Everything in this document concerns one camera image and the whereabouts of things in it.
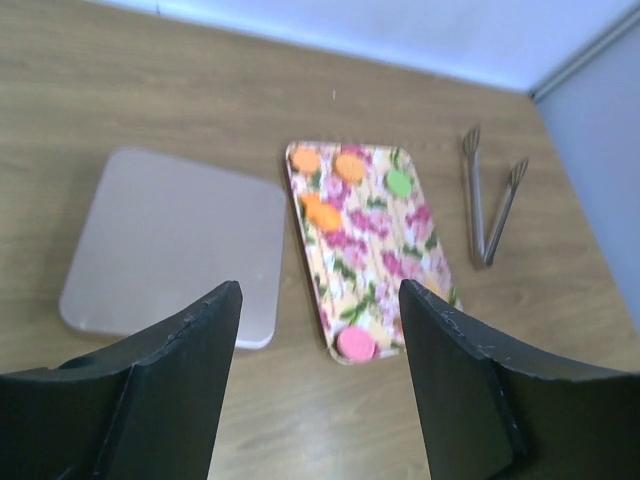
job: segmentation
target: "floral pattern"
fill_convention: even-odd
[[[299,145],[314,148],[321,163],[310,177],[293,172],[288,163],[287,172],[329,351],[348,364],[336,351],[335,338],[343,328],[357,325],[376,341],[374,358],[398,353],[404,350],[398,303],[403,279],[425,285],[435,279],[449,302],[461,308],[411,159],[397,148],[314,142],[290,145],[287,157]],[[357,155],[364,163],[367,176],[359,185],[333,172],[339,153]],[[384,178],[391,169],[410,181],[408,198],[386,189]],[[322,232],[306,220],[298,196],[308,193],[340,211],[341,229]]]

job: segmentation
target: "floral tray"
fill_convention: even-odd
[[[404,278],[461,308],[404,150],[296,142],[286,158],[320,322],[338,362],[404,350],[398,304]]]

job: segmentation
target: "wooden tabletop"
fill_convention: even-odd
[[[488,221],[509,166],[531,158],[482,272],[469,261],[459,152],[476,123]],[[555,353],[640,368],[526,97],[77,0],[0,0],[0,371],[106,344],[65,328],[57,301],[112,150],[141,145],[284,186],[284,148],[299,139],[404,147],[469,313]],[[211,477],[427,478],[406,357],[343,367],[328,356],[291,212],[286,228],[276,335],[235,355]]]

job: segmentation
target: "pink circle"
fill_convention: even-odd
[[[355,363],[364,363],[376,351],[376,342],[366,330],[360,327],[348,327],[338,335],[336,346],[340,353]]]

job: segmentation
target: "metal tongs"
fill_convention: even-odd
[[[467,160],[469,182],[469,197],[471,202],[471,242],[472,257],[476,268],[485,268],[493,265],[493,257],[498,248],[500,236],[504,230],[509,210],[516,196],[518,185],[527,171],[529,159],[523,158],[511,168],[507,190],[502,200],[500,213],[496,217],[491,235],[485,247],[484,221],[482,214],[482,194],[480,193],[480,172],[478,168],[478,146],[480,144],[480,126],[475,126],[462,140],[462,150]]]

